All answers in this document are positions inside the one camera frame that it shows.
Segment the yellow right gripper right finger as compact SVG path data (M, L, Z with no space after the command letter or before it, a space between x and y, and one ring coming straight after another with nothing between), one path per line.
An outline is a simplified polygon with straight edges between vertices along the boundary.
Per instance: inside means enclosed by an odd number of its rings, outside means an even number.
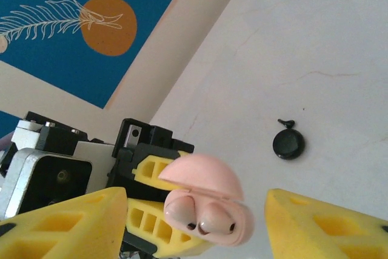
M264 205L274 258L387 258L387 221L282 189Z

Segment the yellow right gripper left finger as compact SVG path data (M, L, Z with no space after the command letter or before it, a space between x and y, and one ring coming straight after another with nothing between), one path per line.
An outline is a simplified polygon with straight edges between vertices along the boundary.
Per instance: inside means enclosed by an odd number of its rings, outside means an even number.
M118 258L127 195L110 187L1 221L1 258Z

